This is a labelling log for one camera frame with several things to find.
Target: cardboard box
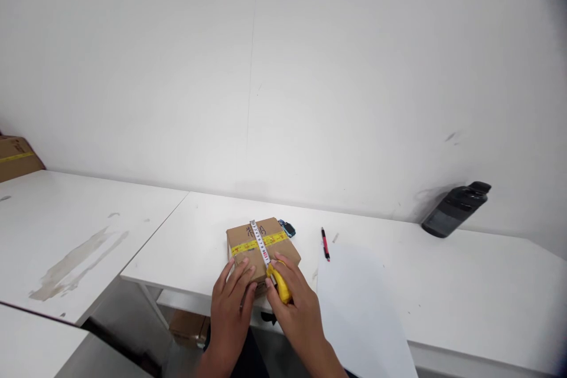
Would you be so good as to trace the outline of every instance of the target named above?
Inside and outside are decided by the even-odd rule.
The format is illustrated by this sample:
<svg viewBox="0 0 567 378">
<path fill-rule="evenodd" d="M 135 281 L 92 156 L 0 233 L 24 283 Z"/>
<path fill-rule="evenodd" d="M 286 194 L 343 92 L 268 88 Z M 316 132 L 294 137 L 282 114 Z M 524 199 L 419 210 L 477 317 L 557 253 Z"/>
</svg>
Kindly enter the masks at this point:
<svg viewBox="0 0 567 378">
<path fill-rule="evenodd" d="M 44 169 L 24 138 L 0 136 L 0 183 Z"/>
<path fill-rule="evenodd" d="M 176 310 L 170 323 L 170 333 L 180 346 L 203 348 L 210 323 L 210 317 Z"/>
<path fill-rule="evenodd" d="M 301 261 L 299 253 L 282 229 L 282 226 L 275 218 L 257 221 L 258 230 L 262 234 L 264 244 L 268 250 L 271 259 L 275 258 L 276 251 L 286 256 L 296 265 Z M 249 266 L 256 266 L 256 272 L 252 276 L 251 282 L 257 282 L 256 297 L 266 293 L 266 265 L 250 223 L 244 224 L 226 231 L 226 242 L 229 248 L 229 259 L 234 255 L 236 266 L 240 264 L 244 258 L 250 260 Z"/>
</svg>

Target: sheet of paper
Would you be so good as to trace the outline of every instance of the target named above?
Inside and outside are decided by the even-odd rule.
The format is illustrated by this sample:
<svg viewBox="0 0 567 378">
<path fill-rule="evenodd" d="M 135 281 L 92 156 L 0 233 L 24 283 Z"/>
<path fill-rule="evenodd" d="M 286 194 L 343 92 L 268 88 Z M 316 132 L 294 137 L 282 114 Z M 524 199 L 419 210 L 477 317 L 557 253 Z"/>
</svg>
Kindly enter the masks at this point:
<svg viewBox="0 0 567 378">
<path fill-rule="evenodd" d="M 321 248 L 317 294 L 325 337 L 360 378 L 417 378 L 402 324 L 382 282 L 381 262 L 359 247 Z"/>
</svg>

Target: black bottle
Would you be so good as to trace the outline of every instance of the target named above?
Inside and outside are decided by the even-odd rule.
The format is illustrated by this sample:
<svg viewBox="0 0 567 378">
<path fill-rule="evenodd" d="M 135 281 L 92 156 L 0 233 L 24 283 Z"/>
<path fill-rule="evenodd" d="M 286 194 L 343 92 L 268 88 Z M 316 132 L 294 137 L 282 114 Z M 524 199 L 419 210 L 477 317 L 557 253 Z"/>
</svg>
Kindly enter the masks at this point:
<svg viewBox="0 0 567 378">
<path fill-rule="evenodd" d="M 449 236 L 488 200 L 486 194 L 491 187 L 487 183 L 473 182 L 469 186 L 454 188 L 427 216 L 421 227 L 436 237 Z"/>
</svg>

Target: red pen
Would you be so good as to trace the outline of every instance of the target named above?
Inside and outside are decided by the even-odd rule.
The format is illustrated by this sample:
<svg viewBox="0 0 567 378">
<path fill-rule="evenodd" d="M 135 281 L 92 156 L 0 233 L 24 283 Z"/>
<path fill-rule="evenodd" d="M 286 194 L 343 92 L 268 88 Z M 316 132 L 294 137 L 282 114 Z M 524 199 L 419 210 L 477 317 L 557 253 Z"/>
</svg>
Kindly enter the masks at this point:
<svg viewBox="0 0 567 378">
<path fill-rule="evenodd" d="M 325 229 L 321 228 L 321 234 L 323 236 L 323 251 L 325 252 L 325 258 L 327 261 L 331 261 L 331 256 L 329 255 L 329 247 L 327 245 L 327 237 L 325 236 Z"/>
</svg>

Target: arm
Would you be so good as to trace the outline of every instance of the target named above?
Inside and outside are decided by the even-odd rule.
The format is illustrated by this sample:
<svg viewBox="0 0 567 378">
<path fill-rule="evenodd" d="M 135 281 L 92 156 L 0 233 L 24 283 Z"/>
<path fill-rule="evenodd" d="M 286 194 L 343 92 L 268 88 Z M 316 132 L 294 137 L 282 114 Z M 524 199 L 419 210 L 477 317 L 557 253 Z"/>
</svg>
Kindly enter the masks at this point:
<svg viewBox="0 0 567 378">
<path fill-rule="evenodd" d="M 252 314 L 256 282 L 248 282 L 256 269 L 248 258 L 226 278 L 234 264 L 231 258 L 213 287 L 211 303 L 211 341 L 197 368 L 198 378 L 228 378 L 240 356 Z"/>
<path fill-rule="evenodd" d="M 272 265 L 288 284 L 294 300 L 293 304 L 283 304 L 272 280 L 266 279 L 268 301 L 283 333 L 312 377 L 346 378 L 346 372 L 323 334 L 317 295 L 295 264 L 278 253 L 276 258 L 279 261 L 272 260 Z"/>
</svg>

